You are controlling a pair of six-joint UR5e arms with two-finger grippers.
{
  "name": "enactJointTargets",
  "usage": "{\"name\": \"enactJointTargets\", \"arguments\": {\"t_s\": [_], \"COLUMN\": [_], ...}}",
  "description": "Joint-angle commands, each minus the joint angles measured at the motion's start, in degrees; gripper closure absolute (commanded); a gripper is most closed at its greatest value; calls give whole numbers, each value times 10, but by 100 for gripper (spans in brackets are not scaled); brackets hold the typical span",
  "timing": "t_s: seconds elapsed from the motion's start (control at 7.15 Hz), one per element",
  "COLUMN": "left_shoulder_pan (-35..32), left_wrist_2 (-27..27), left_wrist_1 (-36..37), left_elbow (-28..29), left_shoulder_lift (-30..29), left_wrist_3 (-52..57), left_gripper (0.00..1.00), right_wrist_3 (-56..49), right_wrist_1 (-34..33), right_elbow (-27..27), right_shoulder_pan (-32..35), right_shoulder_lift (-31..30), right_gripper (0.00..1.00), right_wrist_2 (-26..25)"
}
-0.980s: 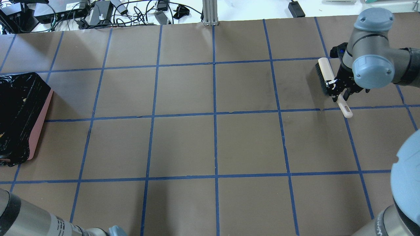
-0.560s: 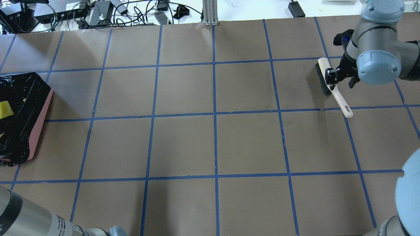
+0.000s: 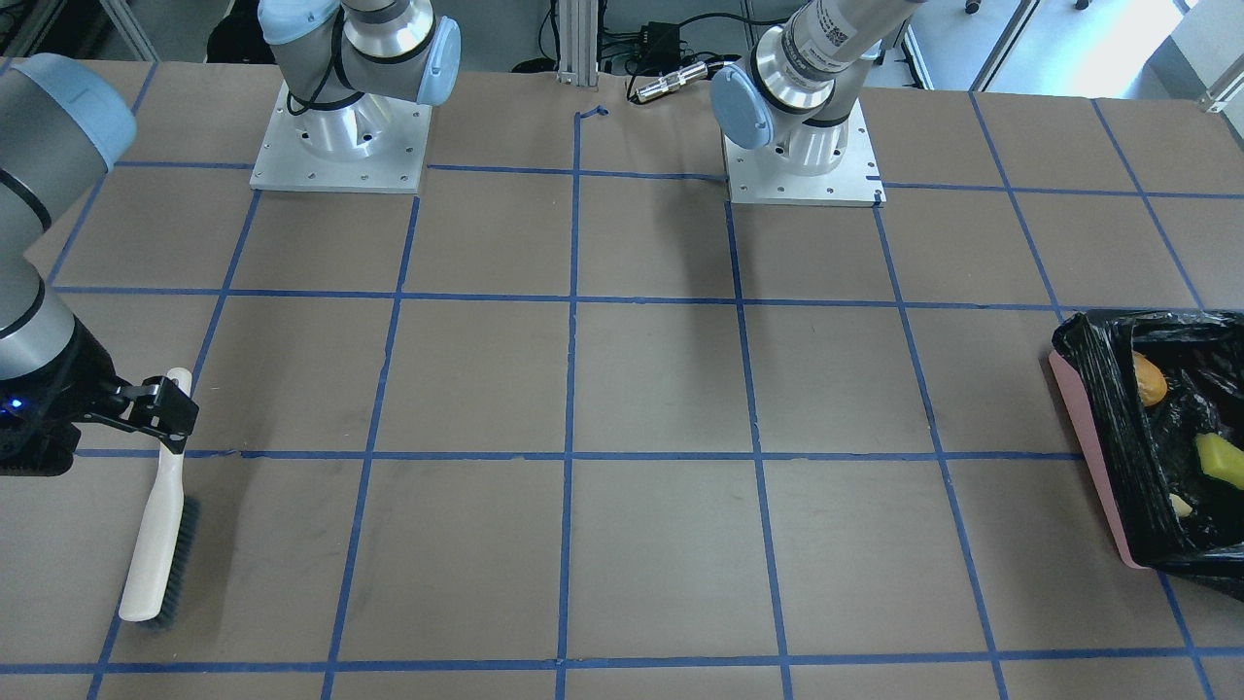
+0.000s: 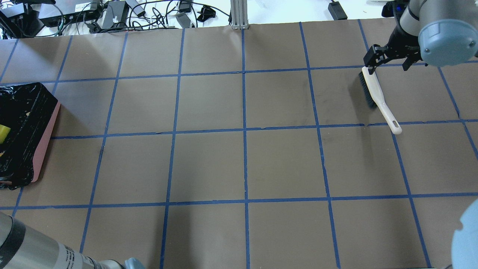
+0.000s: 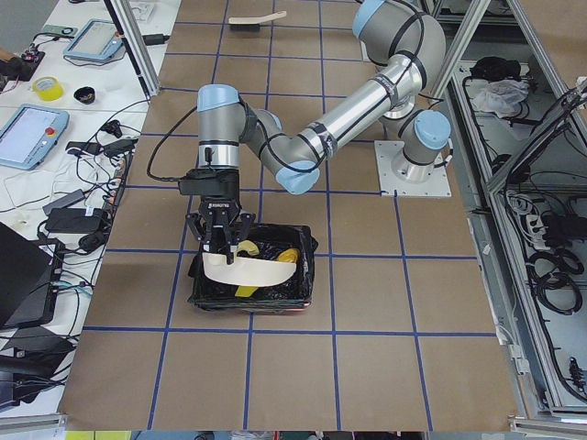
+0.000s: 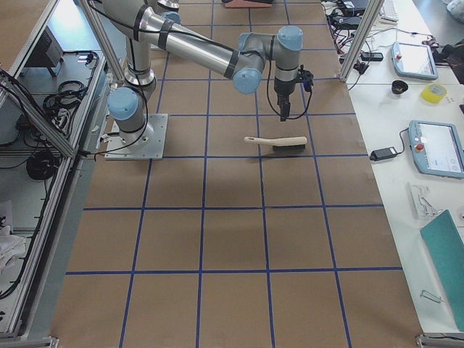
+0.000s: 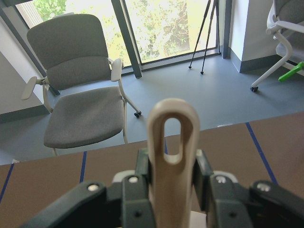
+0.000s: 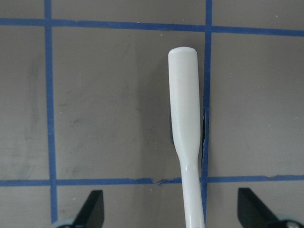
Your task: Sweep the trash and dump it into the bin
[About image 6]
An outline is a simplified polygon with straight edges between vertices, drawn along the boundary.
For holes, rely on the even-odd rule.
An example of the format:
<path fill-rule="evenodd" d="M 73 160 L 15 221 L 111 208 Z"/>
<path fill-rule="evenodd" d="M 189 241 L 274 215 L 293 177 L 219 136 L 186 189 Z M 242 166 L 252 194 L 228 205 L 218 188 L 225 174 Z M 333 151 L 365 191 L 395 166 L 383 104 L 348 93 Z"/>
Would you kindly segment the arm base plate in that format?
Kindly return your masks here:
<path fill-rule="evenodd" d="M 120 132 L 112 124 L 112 136 L 107 143 L 106 160 L 161 160 L 164 154 L 168 114 L 148 114 L 148 124 L 136 133 Z"/>

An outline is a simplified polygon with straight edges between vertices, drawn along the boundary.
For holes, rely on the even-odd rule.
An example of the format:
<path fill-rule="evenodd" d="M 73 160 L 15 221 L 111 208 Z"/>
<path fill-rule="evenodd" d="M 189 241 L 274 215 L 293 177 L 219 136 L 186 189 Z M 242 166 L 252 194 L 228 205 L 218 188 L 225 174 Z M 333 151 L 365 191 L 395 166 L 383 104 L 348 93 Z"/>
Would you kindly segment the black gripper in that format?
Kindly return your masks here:
<path fill-rule="evenodd" d="M 289 96 L 294 92 L 294 80 L 274 78 L 274 91 L 280 108 L 280 121 L 286 121 L 290 115 L 291 103 Z"/>

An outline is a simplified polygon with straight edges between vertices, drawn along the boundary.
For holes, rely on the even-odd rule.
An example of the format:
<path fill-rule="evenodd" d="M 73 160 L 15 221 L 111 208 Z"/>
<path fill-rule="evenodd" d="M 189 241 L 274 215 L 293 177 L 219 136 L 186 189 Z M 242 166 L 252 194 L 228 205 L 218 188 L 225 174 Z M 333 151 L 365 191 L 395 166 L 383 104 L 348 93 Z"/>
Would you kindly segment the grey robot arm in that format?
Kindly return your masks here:
<path fill-rule="evenodd" d="M 275 63 L 274 91 L 281 120 L 290 113 L 289 97 L 302 82 L 299 66 L 302 31 L 287 25 L 274 34 L 243 33 L 239 47 L 230 48 L 212 41 L 178 21 L 178 4 L 169 1 L 89 1 L 89 7 L 106 17 L 125 37 L 128 66 L 125 86 L 109 95 L 109 110 L 122 141 L 144 144 L 152 129 L 143 103 L 156 81 L 150 62 L 150 48 L 187 59 L 233 81 L 242 94 L 259 87 L 267 62 Z"/>

